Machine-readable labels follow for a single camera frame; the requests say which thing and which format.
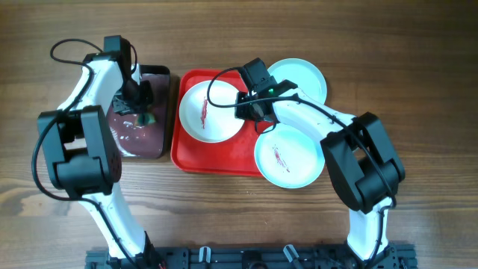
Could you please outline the green yellow sponge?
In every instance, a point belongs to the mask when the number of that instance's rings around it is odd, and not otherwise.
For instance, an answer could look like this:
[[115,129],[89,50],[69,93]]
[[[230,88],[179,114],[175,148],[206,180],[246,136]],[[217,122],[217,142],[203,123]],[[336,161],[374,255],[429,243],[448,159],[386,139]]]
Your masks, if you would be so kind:
[[144,127],[156,123],[155,115],[153,113],[138,114],[134,122],[136,126]]

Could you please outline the light blue plate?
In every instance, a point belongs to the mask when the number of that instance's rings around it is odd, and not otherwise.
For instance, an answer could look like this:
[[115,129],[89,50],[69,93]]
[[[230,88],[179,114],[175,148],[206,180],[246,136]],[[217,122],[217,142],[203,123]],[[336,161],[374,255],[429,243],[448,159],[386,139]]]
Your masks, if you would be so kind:
[[278,82],[289,80],[297,84],[314,101],[324,105],[327,97],[326,79],[322,72],[310,62],[299,58],[286,58],[268,68]]
[[271,126],[259,135],[254,159],[267,181],[287,189],[310,185],[325,167],[320,146],[302,132],[284,124]]

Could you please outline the white round plate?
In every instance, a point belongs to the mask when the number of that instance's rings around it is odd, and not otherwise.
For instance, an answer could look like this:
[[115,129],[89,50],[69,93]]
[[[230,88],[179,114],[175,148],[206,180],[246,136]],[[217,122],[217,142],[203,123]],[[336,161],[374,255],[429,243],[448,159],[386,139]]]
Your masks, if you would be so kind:
[[244,120],[235,117],[234,108],[218,108],[207,99],[210,81],[195,84],[183,96],[179,119],[183,129],[193,138],[205,143],[220,143],[235,136]]

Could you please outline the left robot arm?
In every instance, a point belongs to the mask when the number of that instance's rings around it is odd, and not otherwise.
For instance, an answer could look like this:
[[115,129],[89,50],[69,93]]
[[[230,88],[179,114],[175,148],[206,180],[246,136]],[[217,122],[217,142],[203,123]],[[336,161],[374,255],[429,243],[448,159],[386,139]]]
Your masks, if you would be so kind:
[[80,66],[82,76],[69,98],[37,119],[34,183],[46,196],[60,198],[39,180],[41,152],[52,185],[66,191],[63,201],[79,202],[102,232],[108,243],[107,265],[157,268],[161,258],[122,195],[121,154],[106,117],[110,107],[120,115],[147,112],[153,101],[151,85],[140,78],[135,48],[120,35],[106,37],[104,47],[88,54]]

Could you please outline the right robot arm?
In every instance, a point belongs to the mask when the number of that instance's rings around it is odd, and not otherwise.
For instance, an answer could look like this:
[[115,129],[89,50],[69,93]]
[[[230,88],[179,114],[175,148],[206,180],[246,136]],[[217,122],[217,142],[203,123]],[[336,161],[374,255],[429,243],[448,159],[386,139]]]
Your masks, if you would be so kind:
[[275,80],[260,58],[237,71],[247,88],[237,97],[237,116],[283,123],[320,144],[332,186],[350,210],[348,247],[366,268],[378,264],[388,247],[386,218],[406,174],[380,119],[313,100],[292,81]]

